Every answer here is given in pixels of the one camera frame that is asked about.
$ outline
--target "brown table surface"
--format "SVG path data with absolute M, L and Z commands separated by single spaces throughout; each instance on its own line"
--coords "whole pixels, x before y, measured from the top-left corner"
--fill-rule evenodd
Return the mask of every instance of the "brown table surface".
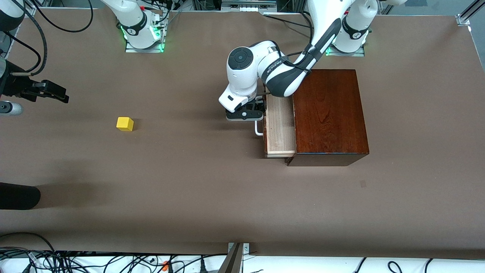
M 89 18 L 46 14 L 73 29 Z M 135 54 L 109 9 L 78 34 L 36 18 L 49 52 L 36 79 L 71 99 L 12 99 L 24 113 L 0 119 L 0 181 L 41 185 L 45 197 L 1 211 L 2 233 L 37 232 L 59 250 L 211 253 L 248 241 L 265 255 L 485 255 L 485 77 L 453 17 L 377 17 L 366 57 L 317 64 L 357 71 L 370 155 L 343 168 L 264 159 L 254 125 L 228 122 L 217 101 L 233 48 L 307 44 L 279 21 L 182 13 L 165 53 Z M 28 20 L 18 37 L 41 49 Z M 35 56 L 16 44 L 9 60 L 29 67 Z M 136 131 L 116 129 L 119 116 Z M 45 248 L 2 241 L 20 243 Z

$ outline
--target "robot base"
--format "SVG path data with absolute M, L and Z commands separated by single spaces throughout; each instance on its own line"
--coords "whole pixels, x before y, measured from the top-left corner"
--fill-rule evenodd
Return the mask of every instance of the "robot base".
M 236 109 L 234 113 L 226 110 L 228 121 L 258 121 L 263 119 L 266 112 L 266 102 L 262 96 L 257 96 L 254 100 Z
M 155 14 L 155 19 L 160 19 L 160 15 Z M 165 38 L 167 36 L 167 26 L 168 26 L 168 16 L 163 21 L 159 22 L 158 24 L 154 24 L 153 27 L 157 28 L 154 29 L 154 35 L 160 37 L 155 43 L 145 49 L 138 49 L 132 46 L 126 39 L 126 46 L 125 52 L 127 53 L 163 53 L 165 50 Z

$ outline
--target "yellow block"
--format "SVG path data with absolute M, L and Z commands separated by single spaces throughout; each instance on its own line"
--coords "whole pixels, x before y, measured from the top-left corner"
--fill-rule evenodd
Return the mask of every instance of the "yellow block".
M 133 131 L 133 120 L 128 117 L 119 117 L 116 127 L 121 131 Z

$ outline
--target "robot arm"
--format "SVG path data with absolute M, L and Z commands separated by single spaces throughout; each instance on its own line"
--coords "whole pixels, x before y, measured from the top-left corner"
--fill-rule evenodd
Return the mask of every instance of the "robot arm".
M 385 3 L 397 5 L 406 1 Z M 347 20 L 344 14 L 350 6 Z M 291 96 L 332 41 L 341 51 L 356 51 L 365 41 L 367 29 L 377 13 L 376 0 L 309 0 L 307 7 L 313 20 L 314 36 L 294 63 L 273 41 L 239 47 L 230 53 L 226 65 L 229 85 L 219 97 L 219 102 L 229 112 L 234 113 L 256 97 L 258 78 L 273 96 Z
M 152 46 L 161 38 L 160 15 L 142 10 L 136 0 L 101 0 L 120 21 L 125 39 L 138 49 Z
M 219 102 L 234 112 L 256 96 L 258 77 L 277 97 L 292 95 L 326 48 L 339 34 L 342 16 L 355 0 L 309 0 L 314 36 L 304 52 L 292 64 L 273 41 L 263 41 L 249 48 L 240 47 L 227 60 L 229 85 Z

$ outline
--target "dark wooden cabinet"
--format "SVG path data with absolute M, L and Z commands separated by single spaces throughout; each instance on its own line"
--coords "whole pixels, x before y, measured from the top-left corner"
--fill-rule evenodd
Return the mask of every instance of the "dark wooden cabinet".
M 266 134 L 267 147 L 285 143 L 291 147 L 285 150 L 294 151 L 286 161 L 289 166 L 348 166 L 369 154 L 355 70 L 313 70 L 292 102 L 293 107 L 282 109 L 285 103 L 270 100 L 267 112 L 272 115 L 267 117 L 272 127 L 294 132 L 287 136 L 273 129 Z M 294 111 L 294 124 L 281 122 L 290 111 Z M 274 154 L 284 156 L 285 152 Z

